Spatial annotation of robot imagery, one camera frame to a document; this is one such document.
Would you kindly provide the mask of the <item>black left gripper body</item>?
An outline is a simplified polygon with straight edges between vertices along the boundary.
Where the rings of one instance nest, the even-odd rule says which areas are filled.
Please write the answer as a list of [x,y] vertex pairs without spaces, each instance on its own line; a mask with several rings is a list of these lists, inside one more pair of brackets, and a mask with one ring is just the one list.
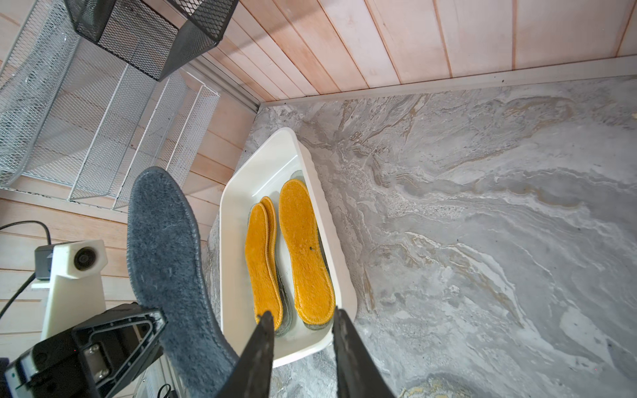
[[98,397],[85,351],[96,331],[77,325],[29,348],[3,371],[5,397]]

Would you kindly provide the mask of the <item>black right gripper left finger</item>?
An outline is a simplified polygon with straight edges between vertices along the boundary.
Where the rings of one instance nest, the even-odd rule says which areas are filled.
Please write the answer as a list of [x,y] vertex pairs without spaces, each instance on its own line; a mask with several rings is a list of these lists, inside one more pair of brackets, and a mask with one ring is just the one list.
[[242,355],[217,397],[268,397],[275,330],[270,311],[260,316]]

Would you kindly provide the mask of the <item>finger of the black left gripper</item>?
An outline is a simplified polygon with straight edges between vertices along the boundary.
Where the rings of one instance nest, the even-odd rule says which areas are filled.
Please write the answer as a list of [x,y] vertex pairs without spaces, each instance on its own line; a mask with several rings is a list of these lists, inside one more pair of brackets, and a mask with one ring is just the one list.
[[159,308],[125,303],[75,326],[71,336],[90,386],[128,386],[161,354]]

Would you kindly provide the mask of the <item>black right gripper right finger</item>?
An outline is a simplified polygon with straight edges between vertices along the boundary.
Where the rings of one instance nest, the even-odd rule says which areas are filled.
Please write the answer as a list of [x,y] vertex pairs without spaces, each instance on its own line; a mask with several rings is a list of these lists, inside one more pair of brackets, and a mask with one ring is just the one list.
[[337,397],[395,397],[366,350],[347,312],[335,308],[333,346]]

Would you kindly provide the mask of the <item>dark grey insole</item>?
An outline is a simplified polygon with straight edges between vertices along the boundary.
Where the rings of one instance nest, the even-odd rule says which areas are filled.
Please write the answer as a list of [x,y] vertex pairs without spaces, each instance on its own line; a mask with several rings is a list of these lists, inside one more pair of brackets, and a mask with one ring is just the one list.
[[159,341],[192,397],[215,397],[238,360],[213,313],[192,208],[171,175],[149,167],[129,201],[127,265],[138,303],[159,308]]

